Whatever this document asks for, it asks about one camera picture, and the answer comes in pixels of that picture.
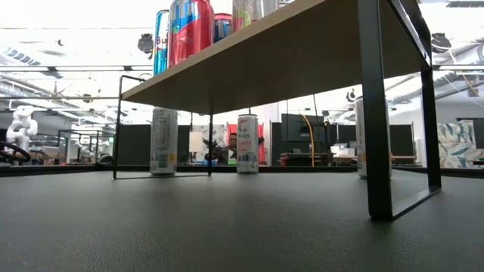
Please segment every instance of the ceiling light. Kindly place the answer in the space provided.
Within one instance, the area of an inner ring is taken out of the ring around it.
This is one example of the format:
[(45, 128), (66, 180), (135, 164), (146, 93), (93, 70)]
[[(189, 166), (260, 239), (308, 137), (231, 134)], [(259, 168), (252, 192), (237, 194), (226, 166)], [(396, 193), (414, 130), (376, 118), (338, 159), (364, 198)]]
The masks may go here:
[(435, 70), (452, 70), (452, 71), (463, 71), (463, 70), (484, 70), (484, 65), (436, 65)]
[(0, 72), (48, 72), (48, 68), (35, 66), (0, 66)]
[(91, 109), (64, 109), (64, 108), (59, 108), (59, 109), (51, 109), (53, 111), (62, 111), (62, 112), (84, 112), (84, 111), (90, 111)]
[(153, 71), (153, 67), (151, 65), (137, 65), (137, 66), (131, 66), (131, 69), (133, 71), (144, 71), (144, 72), (151, 72)]
[[(15, 109), (15, 108), (10, 108), (10, 109), (8, 109), (8, 110), (10, 110), (10, 111), (15, 111), (15, 110), (17, 110), (17, 109)], [(48, 109), (43, 109), (43, 108), (33, 108), (33, 111), (48, 111)]]
[(94, 72), (94, 71), (103, 71), (103, 72), (121, 72), (124, 71), (123, 66), (56, 66), (55, 67), (59, 72)]

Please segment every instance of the can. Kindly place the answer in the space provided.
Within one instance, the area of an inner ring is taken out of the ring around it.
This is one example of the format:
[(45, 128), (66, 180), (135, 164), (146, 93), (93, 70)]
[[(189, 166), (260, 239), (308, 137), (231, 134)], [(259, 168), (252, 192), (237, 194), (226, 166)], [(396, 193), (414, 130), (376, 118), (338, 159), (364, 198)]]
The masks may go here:
[(214, 14), (207, 0), (175, 0), (170, 8), (169, 64), (171, 67), (213, 43)]
[[(366, 157), (366, 142), (365, 142), (365, 114), (363, 111), (363, 97), (358, 97), (355, 100), (356, 113), (356, 152), (358, 160), (358, 175), (360, 178), (367, 177), (367, 157)], [(392, 177), (392, 151), (390, 146), (390, 127), (388, 123), (388, 110), (386, 113), (386, 134), (388, 138), (388, 163), (389, 176)]]
[(155, 108), (151, 123), (150, 173), (176, 173), (178, 143), (178, 113), (175, 110)]
[(259, 172), (259, 124), (257, 115), (242, 114), (237, 121), (237, 173)]
[(278, 0), (234, 0), (232, 25), (237, 32), (279, 8)]
[[(169, 11), (157, 13), (155, 26), (156, 50), (153, 74), (166, 70), (168, 65)], [(155, 107), (151, 120), (150, 173), (174, 175), (177, 163), (178, 112)]]
[(213, 42), (218, 42), (230, 34), (232, 34), (232, 15), (223, 13), (215, 14)]
[(155, 51), (153, 74), (157, 75), (168, 66), (168, 29), (169, 29), (169, 10), (158, 11), (157, 23), (154, 30)]

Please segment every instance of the black metal frame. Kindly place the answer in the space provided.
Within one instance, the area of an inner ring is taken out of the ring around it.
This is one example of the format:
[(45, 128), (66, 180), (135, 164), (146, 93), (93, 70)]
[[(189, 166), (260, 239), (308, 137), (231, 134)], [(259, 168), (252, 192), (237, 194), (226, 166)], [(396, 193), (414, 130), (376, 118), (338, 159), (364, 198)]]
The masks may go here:
[[(135, 179), (132, 177), (129, 178), (118, 178), (117, 172), (119, 169), (118, 166), (118, 151), (119, 151), (119, 129), (121, 125), (121, 101), (123, 100), (122, 92), (123, 92), (123, 79), (132, 79), (139, 82), (145, 82), (145, 79), (140, 79), (134, 76), (127, 76), (122, 75), (119, 78), (119, 93), (118, 93), (118, 109), (117, 109), (117, 118), (116, 118), (116, 136), (114, 138), (114, 150), (113, 150), (113, 179)], [(210, 124), (209, 124), (209, 158), (212, 158), (212, 142), (213, 142), (213, 113), (210, 113)], [(210, 176), (212, 175), (212, 160), (209, 159), (209, 165), (207, 168), (207, 174)], [(136, 177), (136, 178), (177, 178), (177, 177), (200, 177), (205, 175), (174, 175), (174, 176), (149, 176), (149, 177)]]
[(387, 0), (420, 55), (422, 107), (427, 146), (428, 189), (392, 203), (389, 148), (383, 84), (383, 52), (380, 33), (380, 0), (358, 0), (361, 47), (361, 84), (365, 116), (368, 210), (374, 219), (395, 220), (441, 188), (436, 105), (433, 87), (430, 31), (421, 14), (407, 14), (399, 0)]

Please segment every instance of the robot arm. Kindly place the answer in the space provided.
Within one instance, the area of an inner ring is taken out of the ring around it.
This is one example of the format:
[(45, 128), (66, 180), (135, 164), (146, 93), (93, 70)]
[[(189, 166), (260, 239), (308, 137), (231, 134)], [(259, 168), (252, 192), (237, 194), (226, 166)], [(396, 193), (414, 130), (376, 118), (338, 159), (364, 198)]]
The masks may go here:
[(14, 111), (14, 120), (7, 129), (7, 142), (15, 144), (17, 142), (18, 147), (23, 150), (29, 149), (29, 136), (37, 135), (38, 124), (35, 120), (32, 120), (33, 107), (32, 106), (19, 106)]

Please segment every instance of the wooden tabletop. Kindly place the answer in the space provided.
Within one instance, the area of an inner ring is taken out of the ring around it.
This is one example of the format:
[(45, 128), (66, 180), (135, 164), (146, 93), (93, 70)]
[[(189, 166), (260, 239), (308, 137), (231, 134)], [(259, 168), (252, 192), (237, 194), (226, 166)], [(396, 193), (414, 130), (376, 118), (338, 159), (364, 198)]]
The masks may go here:
[[(415, 0), (401, 0), (418, 11)], [(420, 71), (419, 56), (380, 1), (385, 77)], [(299, 0), (128, 90), (123, 100), (223, 113), (361, 83), (357, 0)]]

